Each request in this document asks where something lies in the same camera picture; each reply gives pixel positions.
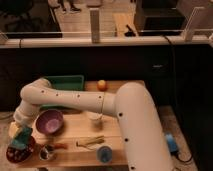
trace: small cup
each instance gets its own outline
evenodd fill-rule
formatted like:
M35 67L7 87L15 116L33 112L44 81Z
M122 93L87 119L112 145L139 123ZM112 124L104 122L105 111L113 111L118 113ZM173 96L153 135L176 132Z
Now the small cup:
M50 161L55 159L56 154L54 152L54 147L50 145L45 145L43 148L41 148L39 153L39 158L44 161Z
M99 130L99 129L102 128L102 116L103 116L103 114L89 112L87 114L87 116L90 120L92 128L94 128L96 130Z

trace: purple bowl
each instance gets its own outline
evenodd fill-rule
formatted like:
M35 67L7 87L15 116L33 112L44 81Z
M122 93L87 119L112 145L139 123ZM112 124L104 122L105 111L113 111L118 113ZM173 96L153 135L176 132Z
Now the purple bowl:
M49 109L36 120L36 129L42 134L53 134L63 125L63 114L59 110Z

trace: green tray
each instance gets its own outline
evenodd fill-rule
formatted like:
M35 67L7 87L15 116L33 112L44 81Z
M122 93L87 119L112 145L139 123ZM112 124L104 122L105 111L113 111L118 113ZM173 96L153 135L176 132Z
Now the green tray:
M84 90L84 76L83 75L68 75L68 76L45 76L52 88L57 90L83 91ZM41 109L50 108L65 108L57 104L45 104Z

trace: yellow object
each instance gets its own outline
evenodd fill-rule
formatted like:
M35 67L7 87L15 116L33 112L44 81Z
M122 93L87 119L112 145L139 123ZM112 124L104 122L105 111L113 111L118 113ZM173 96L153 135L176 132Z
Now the yellow object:
M16 122L11 122L9 127L9 136L14 138L21 131L21 127Z
M104 136L98 136L98 137L87 138L84 140L79 140L77 141L77 146L87 147L94 144L100 144L103 142L104 142Z
M107 90L107 82L105 80L99 80L97 83L97 88L100 91L106 91Z

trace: metal post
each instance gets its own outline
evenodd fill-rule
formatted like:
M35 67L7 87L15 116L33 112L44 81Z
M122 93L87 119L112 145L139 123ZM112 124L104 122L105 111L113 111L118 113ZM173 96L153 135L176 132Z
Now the metal post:
M93 43L100 42L99 8L90 8L91 39Z

